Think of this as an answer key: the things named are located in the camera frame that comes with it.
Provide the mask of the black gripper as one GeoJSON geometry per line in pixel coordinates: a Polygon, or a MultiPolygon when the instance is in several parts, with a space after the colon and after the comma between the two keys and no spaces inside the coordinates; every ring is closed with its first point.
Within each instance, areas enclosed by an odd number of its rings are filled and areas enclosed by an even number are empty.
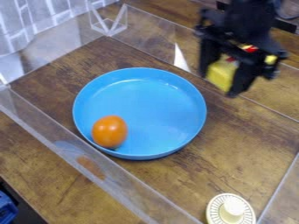
{"type": "Polygon", "coordinates": [[[279,0],[231,0],[224,11],[200,10],[200,21],[195,27],[200,36],[200,76],[207,76],[210,64],[223,53],[242,61],[227,92],[230,98],[248,91],[263,66],[275,67],[287,57],[286,50],[270,34],[280,16],[279,6],[279,0]],[[238,44],[255,46],[260,59],[247,56],[238,44]],[[278,57],[272,66],[264,62],[270,55],[278,57]]]}

